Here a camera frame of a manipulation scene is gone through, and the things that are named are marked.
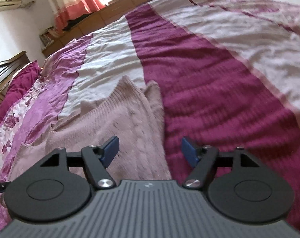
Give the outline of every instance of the curtain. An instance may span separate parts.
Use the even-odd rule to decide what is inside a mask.
[[[55,17],[55,27],[62,31],[68,25],[68,20],[102,9],[103,0],[49,0]]]

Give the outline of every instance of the wooden furniture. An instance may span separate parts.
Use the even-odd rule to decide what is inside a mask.
[[[72,39],[81,38],[93,31],[105,27],[106,25],[118,20],[121,16],[131,11],[138,5],[151,0],[114,0],[111,4],[94,12],[78,24],[69,32],[64,33],[58,40],[46,46],[42,53],[48,57],[52,53],[64,47]]]
[[[12,76],[30,62],[26,53],[22,51],[11,59],[0,62],[0,103],[7,92]]]

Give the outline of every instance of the magenta pillow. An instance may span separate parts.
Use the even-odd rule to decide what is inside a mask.
[[[0,104],[0,124],[6,116],[9,108],[19,101],[33,86],[39,77],[41,69],[37,61],[30,63],[27,67],[21,70],[17,76],[11,81],[8,87],[5,98]]]

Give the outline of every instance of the white logo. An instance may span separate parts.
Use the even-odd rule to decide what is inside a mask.
[[[150,187],[154,186],[154,184],[148,182],[147,184],[145,184],[145,186],[146,186],[147,188],[150,188]]]

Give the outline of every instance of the bedspread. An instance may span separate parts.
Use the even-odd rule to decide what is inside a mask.
[[[109,96],[127,75],[138,87],[150,80],[160,86],[174,179],[191,171],[180,151],[183,136],[224,151],[244,145],[292,186],[287,221],[300,229],[300,6],[154,0],[71,41],[46,60],[41,75],[27,94],[29,106],[17,102],[0,126],[0,181],[8,181],[21,144],[81,101]],[[7,221],[0,206],[0,229]]]

